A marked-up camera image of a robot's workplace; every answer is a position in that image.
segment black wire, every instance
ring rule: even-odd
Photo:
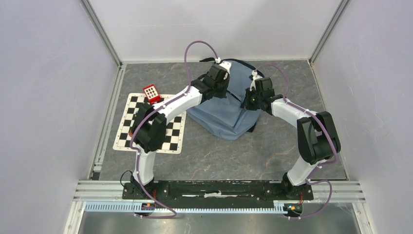
[[[126,172],[130,172],[131,175],[133,175],[133,172],[132,172],[131,170],[126,170],[126,171],[120,176],[120,181],[119,181],[119,182],[120,182],[120,184],[122,185],[123,188],[125,188],[125,185],[122,184],[122,177],[125,175]]]

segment black square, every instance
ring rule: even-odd
[[[178,144],[177,143],[171,143],[169,150],[178,150]]]
[[[123,122],[123,126],[128,126],[128,127],[130,127],[130,126],[131,126],[131,123],[132,123],[132,120],[125,120],[125,121]]]
[[[177,129],[172,130],[172,136],[175,136],[175,137],[179,136],[179,130]]]
[[[126,140],[126,139],[128,139],[128,134],[127,134],[127,133],[121,133],[119,139],[120,139],[120,140]]]

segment gray marbled tabletop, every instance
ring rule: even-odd
[[[255,66],[273,63],[290,79],[290,95],[296,104],[314,111],[323,105],[315,79],[306,61],[253,61]],[[208,71],[212,63],[190,63],[194,78]],[[276,94],[285,91],[285,81],[275,68],[260,69],[271,77]],[[128,64],[117,103],[109,142],[99,180],[119,180],[125,170],[133,170],[134,152],[112,149],[129,93],[155,84],[161,94],[176,94],[188,84],[183,63]],[[296,129],[263,112],[252,133],[236,141],[220,139],[187,116],[182,152],[157,154],[154,174],[159,180],[281,179],[299,157]],[[319,170],[316,179],[345,179],[341,162]]]

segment wall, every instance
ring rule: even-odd
[[[340,0],[91,0],[123,61],[182,61],[194,40],[222,58],[308,59]],[[210,57],[193,46],[190,60]]]
[[[413,2],[351,1],[315,62],[378,233],[411,233]]]
[[[0,31],[0,233],[62,233],[116,66],[78,0],[3,0]]]

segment metal corner post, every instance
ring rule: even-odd
[[[347,8],[348,3],[350,0],[341,0],[340,4],[338,5],[333,17],[331,18],[330,22],[327,25],[327,28],[325,29],[323,35],[321,36],[321,39],[319,43],[316,46],[316,49],[314,50],[313,54],[311,55],[310,59],[308,60],[310,64],[313,64],[317,57],[320,55],[321,50],[323,49],[325,43],[327,42],[328,38],[330,37],[332,31],[336,27],[338,20],[341,18],[341,15],[343,14],[344,10]]]
[[[122,61],[120,60],[119,56],[117,55],[111,41],[109,40],[108,35],[106,34],[105,30],[103,29],[102,24],[99,21],[99,18],[96,15],[91,3],[89,0],[80,0],[83,8],[85,9],[86,13],[88,14],[94,28],[96,29],[97,33],[99,34],[100,38],[102,39],[103,43],[105,44],[106,48],[111,54],[113,61],[116,63],[118,67],[122,66]]]

